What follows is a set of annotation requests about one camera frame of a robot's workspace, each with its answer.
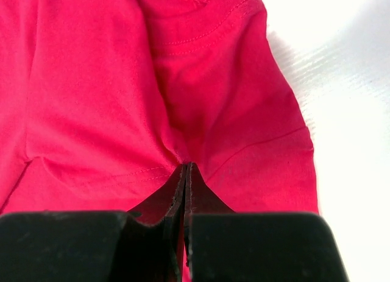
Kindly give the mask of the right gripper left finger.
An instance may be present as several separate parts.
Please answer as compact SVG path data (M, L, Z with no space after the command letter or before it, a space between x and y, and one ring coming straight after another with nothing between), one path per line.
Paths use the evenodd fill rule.
M2 281L180 281L186 166L129 211L1 217Z

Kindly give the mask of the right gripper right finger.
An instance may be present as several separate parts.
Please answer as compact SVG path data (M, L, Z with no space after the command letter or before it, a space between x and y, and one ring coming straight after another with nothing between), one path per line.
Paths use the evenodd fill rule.
M333 233L312 213L236 213L185 177L185 246L193 281L347 281Z

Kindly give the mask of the pink t-shirt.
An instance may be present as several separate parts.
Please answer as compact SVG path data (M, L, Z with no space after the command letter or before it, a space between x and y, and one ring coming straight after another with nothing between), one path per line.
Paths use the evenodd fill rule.
M262 0L1 0L1 217L129 211L195 163L234 212L318 211Z

